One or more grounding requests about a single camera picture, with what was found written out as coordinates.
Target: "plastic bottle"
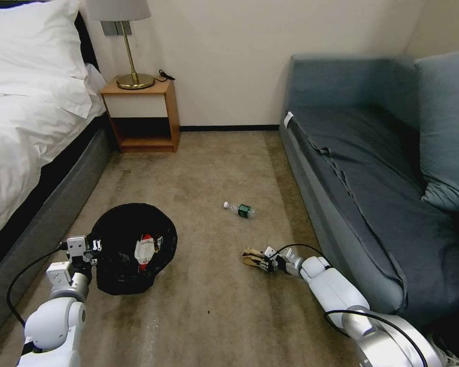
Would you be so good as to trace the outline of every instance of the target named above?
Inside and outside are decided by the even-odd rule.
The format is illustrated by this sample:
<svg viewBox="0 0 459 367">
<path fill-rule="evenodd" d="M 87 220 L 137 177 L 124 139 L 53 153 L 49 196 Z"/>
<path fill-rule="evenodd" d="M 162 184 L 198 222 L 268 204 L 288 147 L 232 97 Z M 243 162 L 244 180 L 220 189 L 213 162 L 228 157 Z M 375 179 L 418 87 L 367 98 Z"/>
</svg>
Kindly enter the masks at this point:
<svg viewBox="0 0 459 367">
<path fill-rule="evenodd" d="M 249 219 L 255 218 L 255 210 L 253 210 L 248 205 L 245 205 L 245 204 L 233 205 L 225 201 L 223 204 L 223 207 L 225 209 L 230 209 L 233 213 L 238 214 L 240 217 L 249 218 Z"/>
</svg>

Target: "nightstand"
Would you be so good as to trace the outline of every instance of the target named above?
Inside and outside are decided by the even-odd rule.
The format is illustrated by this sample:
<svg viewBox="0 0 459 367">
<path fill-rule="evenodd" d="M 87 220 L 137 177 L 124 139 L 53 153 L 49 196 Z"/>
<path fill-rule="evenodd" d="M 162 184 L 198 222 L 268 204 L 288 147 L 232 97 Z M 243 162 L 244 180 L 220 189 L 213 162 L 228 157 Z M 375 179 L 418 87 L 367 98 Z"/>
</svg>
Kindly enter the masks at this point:
<svg viewBox="0 0 459 367">
<path fill-rule="evenodd" d="M 113 79 L 101 95 L 122 153 L 177 151 L 180 124 L 173 81 L 128 90 Z"/>
</svg>

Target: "wall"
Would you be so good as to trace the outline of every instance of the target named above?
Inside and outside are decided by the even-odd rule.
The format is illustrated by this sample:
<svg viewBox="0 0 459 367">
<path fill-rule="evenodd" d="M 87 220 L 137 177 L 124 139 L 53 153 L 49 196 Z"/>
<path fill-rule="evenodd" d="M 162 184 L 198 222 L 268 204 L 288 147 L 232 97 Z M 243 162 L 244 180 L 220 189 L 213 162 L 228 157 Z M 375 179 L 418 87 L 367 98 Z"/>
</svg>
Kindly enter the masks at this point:
<svg viewBox="0 0 459 367">
<path fill-rule="evenodd" d="M 459 0 L 429 0 L 407 52 L 415 57 L 459 50 Z"/>
<path fill-rule="evenodd" d="M 400 53 L 425 1 L 148 0 L 130 43 L 138 72 L 176 77 L 182 125 L 277 124 L 292 54 Z M 127 73 L 122 37 L 82 13 L 104 76 Z"/>
</svg>

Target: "brass lamp base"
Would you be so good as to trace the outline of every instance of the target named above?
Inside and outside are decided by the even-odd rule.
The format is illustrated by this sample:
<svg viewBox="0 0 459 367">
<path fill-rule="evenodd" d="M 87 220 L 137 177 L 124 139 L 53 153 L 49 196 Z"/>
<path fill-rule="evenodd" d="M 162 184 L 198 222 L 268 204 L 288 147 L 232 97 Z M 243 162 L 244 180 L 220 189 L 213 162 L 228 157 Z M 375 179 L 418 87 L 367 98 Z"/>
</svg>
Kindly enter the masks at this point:
<svg viewBox="0 0 459 367">
<path fill-rule="evenodd" d="M 148 74 L 136 74 L 133 77 L 131 74 L 123 75 L 117 78 L 117 86 L 122 89 L 143 89 L 151 87 L 155 84 L 155 79 Z"/>
</svg>

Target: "baseboard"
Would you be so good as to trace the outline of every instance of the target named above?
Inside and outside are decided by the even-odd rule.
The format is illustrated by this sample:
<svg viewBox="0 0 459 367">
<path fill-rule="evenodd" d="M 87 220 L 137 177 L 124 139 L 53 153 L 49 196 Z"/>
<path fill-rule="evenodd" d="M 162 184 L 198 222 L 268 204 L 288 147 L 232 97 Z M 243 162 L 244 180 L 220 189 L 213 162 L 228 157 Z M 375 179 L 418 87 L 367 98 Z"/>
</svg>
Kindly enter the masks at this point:
<svg viewBox="0 0 459 367">
<path fill-rule="evenodd" d="M 279 125 L 217 125 L 217 126 L 181 126 L 182 132 L 205 131 L 273 131 L 279 130 Z"/>
</svg>

